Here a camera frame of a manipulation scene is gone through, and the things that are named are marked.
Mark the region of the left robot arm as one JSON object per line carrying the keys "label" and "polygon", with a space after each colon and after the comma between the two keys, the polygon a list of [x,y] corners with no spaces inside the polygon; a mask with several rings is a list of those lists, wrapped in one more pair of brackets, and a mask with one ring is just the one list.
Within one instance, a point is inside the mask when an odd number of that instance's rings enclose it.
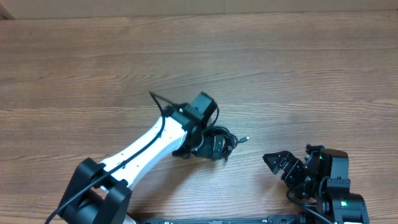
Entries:
{"label": "left robot arm", "polygon": [[219,114],[216,101],[204,92],[191,103],[167,102],[153,127],[121,152],[100,163],[91,158],[75,169],[58,208],[67,223],[134,223],[127,214],[132,191],[165,156],[188,159],[205,143],[205,132]]}

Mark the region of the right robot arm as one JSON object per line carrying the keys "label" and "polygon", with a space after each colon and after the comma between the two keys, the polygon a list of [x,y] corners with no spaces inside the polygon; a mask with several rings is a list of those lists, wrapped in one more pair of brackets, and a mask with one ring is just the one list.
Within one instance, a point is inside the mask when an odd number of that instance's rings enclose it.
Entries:
{"label": "right robot arm", "polygon": [[263,155],[264,162],[288,187],[286,197],[302,209],[298,215],[270,215],[267,223],[369,223],[366,202],[350,192],[345,151],[306,145],[304,161],[289,151]]}

